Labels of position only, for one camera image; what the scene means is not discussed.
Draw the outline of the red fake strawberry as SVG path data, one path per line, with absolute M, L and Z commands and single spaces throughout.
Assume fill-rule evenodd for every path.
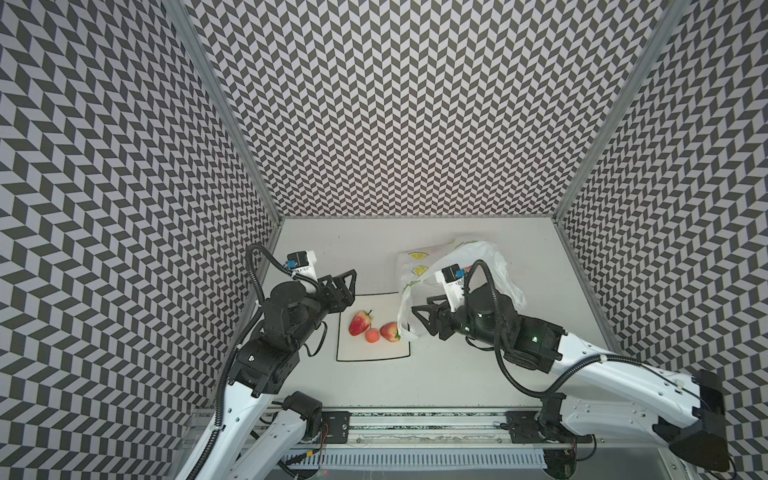
M 352 336 L 364 334 L 371 328 L 371 324 L 371 312 L 359 311 L 354 315 L 349 324 L 349 334 Z
M 398 324 L 396 322 L 387 323 L 379 328 L 380 336 L 388 342 L 398 342 L 401 339 Z

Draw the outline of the white plastic bag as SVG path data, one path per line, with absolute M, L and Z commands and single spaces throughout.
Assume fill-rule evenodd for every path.
M 401 300 L 396 324 L 405 338 L 454 334 L 512 346 L 523 333 L 523 291 L 497 245 L 480 238 L 422 247 L 397 256 Z

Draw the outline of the small red fake fruit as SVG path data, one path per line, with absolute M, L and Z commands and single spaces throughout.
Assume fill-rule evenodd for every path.
M 371 328 L 365 332 L 365 339 L 368 343 L 377 343 L 381 339 L 381 335 L 378 329 Z

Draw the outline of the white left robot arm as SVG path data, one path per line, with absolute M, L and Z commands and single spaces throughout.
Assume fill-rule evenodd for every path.
M 278 394 L 309 337 L 330 313 L 355 301 L 357 273 L 276 285 L 257 310 L 262 328 L 225 364 L 214 414 L 177 476 L 180 479 L 264 479 L 289 451 L 320 433 L 321 401 L 296 391 Z

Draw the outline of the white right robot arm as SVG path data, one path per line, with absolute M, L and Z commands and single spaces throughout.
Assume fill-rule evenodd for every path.
M 460 302 L 430 297 L 411 311 L 430 335 L 461 334 L 493 352 L 505 378 L 541 401 L 535 424 L 543 440 L 636 438 L 665 445 L 707 471 L 732 465 L 723 381 L 715 372 L 671 372 L 596 347 L 520 314 L 510 297 L 488 285 Z

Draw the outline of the white mat with black border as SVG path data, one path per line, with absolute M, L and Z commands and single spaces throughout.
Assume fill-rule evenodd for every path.
M 407 329 L 397 323 L 399 304 L 397 293 L 358 296 L 339 315 L 336 361 L 360 363 L 410 357 L 410 344 L 401 338 Z

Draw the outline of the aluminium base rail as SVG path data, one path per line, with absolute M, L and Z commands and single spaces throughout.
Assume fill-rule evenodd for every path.
M 546 440 L 534 416 L 531 408 L 326 410 L 316 437 L 293 445 L 286 456 L 311 451 L 292 466 L 310 472 L 544 470 L 556 463 L 557 452 L 574 448 L 577 462 L 608 462 L 621 452 L 647 459 L 646 479 L 698 476 L 693 466 L 646 440 L 603 434 Z

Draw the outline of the aluminium left corner post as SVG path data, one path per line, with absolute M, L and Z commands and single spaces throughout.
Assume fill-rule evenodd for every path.
M 233 109 L 229 104 L 222 84 L 215 74 L 214 68 L 202 46 L 184 1 L 169 0 L 162 2 L 169 21 L 173 24 L 177 37 L 184 46 L 197 74 L 199 75 L 208 95 L 220 117 L 224 129 L 242 161 L 257 194 L 261 198 L 267 215 L 279 224 L 282 220 L 272 195 L 262 178 L 256 159 L 251 151 L 249 141 L 243 134 L 240 125 L 235 118 Z

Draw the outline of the aluminium corner post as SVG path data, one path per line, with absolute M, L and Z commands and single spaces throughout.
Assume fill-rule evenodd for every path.
M 173 24 L 177 37 L 184 46 L 197 74 L 199 75 L 208 95 L 220 117 L 224 129 L 242 161 L 257 194 L 261 198 L 267 215 L 279 224 L 282 220 L 272 195 L 262 178 L 256 159 L 251 151 L 249 141 L 243 134 L 240 125 L 235 118 L 233 109 L 229 104 L 222 84 L 215 74 L 214 68 L 202 46 L 184 1 L 169 0 L 162 2 L 169 21 Z
M 690 1 L 674 0 L 663 12 L 657 27 L 650 35 L 647 45 L 639 55 L 625 85 L 621 88 L 613 107 L 581 160 L 579 168 L 558 204 L 553 216 L 555 223 L 564 221 L 567 212 L 585 186 L 690 4 Z

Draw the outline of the aluminium right corner post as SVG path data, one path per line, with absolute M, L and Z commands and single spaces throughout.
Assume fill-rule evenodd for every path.
M 690 4 L 690 1 L 674 0 L 663 12 L 657 27 L 650 35 L 647 45 L 639 55 L 625 85 L 621 88 L 613 107 L 581 160 L 579 168 L 558 204 L 553 216 L 555 223 L 564 221 L 567 212 L 585 186 Z

